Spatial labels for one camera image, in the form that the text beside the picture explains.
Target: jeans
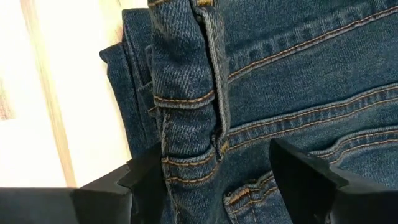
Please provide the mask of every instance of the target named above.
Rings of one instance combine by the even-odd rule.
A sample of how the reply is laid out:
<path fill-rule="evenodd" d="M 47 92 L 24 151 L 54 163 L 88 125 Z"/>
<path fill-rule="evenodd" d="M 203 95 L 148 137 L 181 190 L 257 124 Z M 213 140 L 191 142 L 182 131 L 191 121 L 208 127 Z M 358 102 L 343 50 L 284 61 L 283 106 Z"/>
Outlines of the jeans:
<path fill-rule="evenodd" d="M 156 0 L 108 64 L 133 157 L 162 143 L 162 223 L 291 223 L 271 138 L 398 189 L 397 0 Z"/>

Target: denim twill texture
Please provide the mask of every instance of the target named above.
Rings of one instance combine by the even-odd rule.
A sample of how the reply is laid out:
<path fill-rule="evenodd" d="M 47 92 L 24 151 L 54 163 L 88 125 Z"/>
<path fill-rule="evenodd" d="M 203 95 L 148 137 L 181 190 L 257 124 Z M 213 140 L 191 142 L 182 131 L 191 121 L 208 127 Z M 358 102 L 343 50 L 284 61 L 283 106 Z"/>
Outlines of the denim twill texture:
<path fill-rule="evenodd" d="M 282 138 L 398 189 L 397 0 L 156 0 L 101 52 L 134 157 L 162 143 L 163 223 L 290 223 Z"/>

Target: wooden surface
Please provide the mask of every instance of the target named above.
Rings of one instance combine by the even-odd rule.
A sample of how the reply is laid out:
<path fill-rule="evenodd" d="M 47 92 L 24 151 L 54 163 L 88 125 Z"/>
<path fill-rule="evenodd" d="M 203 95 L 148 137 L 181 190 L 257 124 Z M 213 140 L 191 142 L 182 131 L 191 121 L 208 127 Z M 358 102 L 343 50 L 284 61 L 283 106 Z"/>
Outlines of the wooden surface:
<path fill-rule="evenodd" d="M 98 52 L 145 1 L 0 1 L 0 186 L 79 187 L 131 158 Z"/>

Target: back pocket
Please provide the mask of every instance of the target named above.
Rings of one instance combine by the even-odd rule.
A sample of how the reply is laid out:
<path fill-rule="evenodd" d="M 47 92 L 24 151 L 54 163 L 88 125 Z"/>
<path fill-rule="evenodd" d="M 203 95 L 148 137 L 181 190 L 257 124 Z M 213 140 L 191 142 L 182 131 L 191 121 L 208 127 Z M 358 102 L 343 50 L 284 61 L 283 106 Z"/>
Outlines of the back pocket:
<path fill-rule="evenodd" d="M 312 154 L 340 169 L 398 189 L 398 126 L 353 133 L 331 148 Z M 271 172 L 248 181 L 225 195 L 223 201 L 233 223 L 291 223 Z"/>

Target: pocket seam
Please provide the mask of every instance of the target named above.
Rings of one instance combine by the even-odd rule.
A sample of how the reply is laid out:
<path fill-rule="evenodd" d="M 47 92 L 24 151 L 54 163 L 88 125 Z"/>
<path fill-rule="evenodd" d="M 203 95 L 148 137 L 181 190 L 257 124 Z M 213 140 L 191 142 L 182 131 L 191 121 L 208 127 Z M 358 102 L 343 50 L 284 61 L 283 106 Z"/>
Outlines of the pocket seam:
<path fill-rule="evenodd" d="M 330 110 L 330 109 L 333 109 L 333 108 L 339 108 L 339 107 L 347 106 L 347 105 L 350 105 L 350 104 L 354 103 L 355 101 L 361 100 L 361 99 L 363 99 L 365 97 L 372 96 L 372 95 L 375 95 L 377 93 L 388 91 L 388 90 L 395 90 L 397 88 L 398 88 L 398 86 L 394 86 L 394 87 L 378 90 L 378 91 L 375 91 L 375 92 L 372 92 L 372 93 L 368 93 L 368 94 L 363 95 L 363 96 L 359 96 L 357 98 L 354 98 L 354 99 L 350 100 L 349 102 L 346 102 L 346 103 L 343 103 L 343 104 L 340 104 L 340 105 L 332 105 L 332 106 L 328 106 L 326 108 L 321 108 L 321 109 L 315 109 L 315 110 L 307 111 L 305 113 L 298 114 L 298 115 L 295 115 L 295 116 L 290 116 L 290 117 L 287 117 L 287 118 L 277 119 L 275 121 L 270 121 L 270 122 L 261 123 L 261 124 L 255 124 L 253 126 L 250 126 L 250 127 L 247 127 L 247 128 L 240 129 L 240 130 L 234 131 L 232 133 L 229 133 L 228 136 L 233 136 L 233 135 L 241 133 L 243 131 L 249 131 L 249 130 L 251 130 L 253 128 L 262 127 L 262 126 L 265 126 L 265 125 L 268 125 L 268 124 L 274 124 L 274 123 L 279 122 L 279 121 L 288 121 L 288 120 L 299 118 L 301 116 L 305 116 L 305 115 L 312 114 L 312 113 L 315 113 L 315 112 L 321 112 L 321 111 Z"/>
<path fill-rule="evenodd" d="M 377 133 L 377 134 L 387 134 L 387 133 L 398 133 L 398 131 L 386 131 L 386 132 Z M 374 136 L 374 135 L 377 135 L 377 134 L 376 134 L 376 133 L 375 133 L 375 134 L 366 134 L 366 135 L 357 136 L 356 138 L 351 138 L 351 139 L 347 139 L 347 140 L 353 141 L 353 140 L 357 140 L 357 139 L 359 139 L 359 138 L 366 138 L 366 137 Z M 329 162 L 329 163 L 330 163 L 330 164 L 335 164 L 335 163 L 341 161 L 341 159 L 343 158 L 343 155 L 345 155 L 347 152 L 351 152 L 351 151 L 354 151 L 354 150 L 359 149 L 359 148 L 362 148 L 362 147 L 373 146 L 373 145 L 378 145 L 378 144 L 385 144 L 385 143 L 389 143 L 389 142 L 398 142 L 398 139 L 389 139 L 389 140 L 385 140 L 385 141 L 377 141 L 377 142 L 372 142 L 372 143 L 369 143 L 369 144 L 362 144 L 362 145 L 355 146 L 355 147 L 352 147 L 352 148 L 349 148 L 349 149 L 345 149 L 343 152 L 341 152 L 341 155 L 340 155 L 337 159 L 335 159 L 334 161 L 331 161 L 331 162 Z M 243 191 L 242 191 L 243 194 L 239 194 L 239 197 L 238 197 L 238 198 L 234 198 L 234 200 L 233 200 L 232 202 L 229 202 L 229 203 L 227 203 L 226 205 L 231 205 L 233 202 L 239 200 L 240 198 L 242 198 L 242 197 L 245 196 L 246 194 L 249 194 L 249 193 L 252 192 L 252 191 L 261 190 L 262 187 L 263 187 L 264 185 L 266 185 L 268 182 L 270 182 L 272 179 L 274 179 L 274 176 L 273 176 L 273 175 L 271 175 L 270 177 L 268 177 L 266 180 L 263 180 L 263 181 L 260 183 L 260 185 L 258 186 L 258 188 L 255 188 L 255 189 L 245 189 L 245 190 L 243 190 Z M 250 202 L 246 203 L 246 204 L 243 205 L 242 207 L 240 207 L 240 208 L 238 208 L 238 209 L 232 211 L 232 213 L 239 212 L 239 211 L 240 211 L 241 209 L 243 209 L 244 207 L 247 207 L 248 204 L 250 204 L 250 203 L 258 203 L 258 202 L 261 202 L 261 201 L 265 200 L 265 199 L 267 198 L 267 196 L 268 196 L 269 194 L 271 194 L 270 191 L 271 191 L 271 190 L 275 190 L 275 188 L 277 188 L 277 187 L 275 186 L 275 187 L 273 187 L 273 188 L 267 190 L 267 191 L 264 193 L 264 196 L 263 196 L 261 199 L 259 199 L 259 200 L 253 200 L 253 201 L 251 200 Z"/>
<path fill-rule="evenodd" d="M 335 159 L 334 161 L 331 161 L 329 163 L 330 164 L 335 164 L 335 163 L 339 162 L 347 152 L 351 152 L 351 151 L 354 151 L 354 150 L 362 148 L 362 147 L 373 146 L 373 145 L 378 145 L 378 144 L 384 144 L 384 143 L 389 143 L 389 142 L 398 142 L 398 139 L 389 139 L 389 140 L 385 140 L 385 141 L 372 142 L 372 143 L 369 143 L 369 144 L 363 144 L 363 145 L 360 145 L 360 146 L 356 146 L 356 147 L 352 147 L 352 148 L 346 149 L 343 152 L 341 152 L 340 156 L 337 159 Z"/>
<path fill-rule="evenodd" d="M 360 108 L 360 109 L 358 109 L 358 110 L 354 110 L 354 111 L 351 112 L 351 113 L 344 114 L 344 115 L 341 115 L 341 116 L 337 116 L 337 117 L 334 117 L 334 118 L 331 118 L 331 119 L 326 119 L 326 120 L 324 120 L 324 121 L 316 121 L 316 122 L 312 122 L 312 123 L 309 123 L 309 124 L 305 124 L 305 125 L 300 126 L 300 127 L 297 127 L 297 128 L 286 129 L 286 130 L 284 130 L 284 131 L 279 131 L 279 132 L 276 132 L 276 133 L 267 134 L 267 135 L 265 135 L 265 136 L 259 136 L 259 137 L 256 137 L 256 138 L 254 138 L 254 139 L 251 139 L 251 140 L 248 140 L 248 141 L 244 141 L 244 142 L 242 142 L 242 143 L 239 143 L 239 144 L 237 144 L 237 145 L 235 145 L 235 146 L 229 148 L 228 150 L 230 151 L 230 150 L 236 149 L 237 147 L 241 147 L 241 146 L 247 145 L 247 144 L 249 144 L 249 143 L 252 143 L 252 142 L 254 142 L 254 141 L 257 141 L 257 140 L 260 140 L 260 139 L 264 139 L 264 138 L 269 138 L 269 137 L 272 137 L 272 136 L 275 136 L 275 135 L 278 135 L 278 134 L 289 133 L 289 132 L 291 132 L 291 131 L 296 131 L 296 130 L 299 130 L 299 129 L 302 129 L 302 128 L 306 128 L 306 127 L 309 127 L 309 126 L 313 126 L 313 125 L 315 125 L 315 124 L 326 123 L 326 122 L 333 121 L 333 120 L 336 120 L 336 119 L 339 119 L 339 118 L 346 118 L 346 117 L 352 116 L 352 115 L 354 115 L 354 114 L 356 114 L 356 113 L 358 113 L 358 112 L 360 112 L 360 111 L 362 111 L 362 110 L 368 109 L 368 108 L 370 108 L 370 107 L 372 107 L 372 106 L 375 106 L 375 105 L 378 105 L 378 104 L 381 104 L 381 103 L 387 103 L 387 102 L 395 101 L 395 100 L 398 100 L 398 98 L 392 98 L 392 99 L 388 99 L 388 100 L 378 101 L 377 103 L 373 103 L 373 104 L 371 104 L 371 105 L 364 106 L 363 108 Z"/>
<path fill-rule="evenodd" d="M 342 145 L 346 144 L 347 142 L 354 141 L 354 140 L 361 139 L 361 138 L 377 136 L 377 135 L 381 135 L 381 134 L 390 134 L 390 133 L 398 133 L 398 131 L 397 130 L 393 130 L 393 131 L 384 131 L 384 132 L 381 132 L 381 133 L 364 134 L 364 135 L 356 136 L 355 138 L 346 139 L 346 140 L 342 141 L 339 145 L 337 145 L 336 149 L 333 150 L 332 152 L 329 152 L 328 154 L 319 155 L 319 156 L 317 155 L 317 156 L 321 157 L 321 158 L 329 157 L 329 156 L 332 156 L 333 154 L 337 153 L 340 150 L 340 148 L 342 147 Z"/>

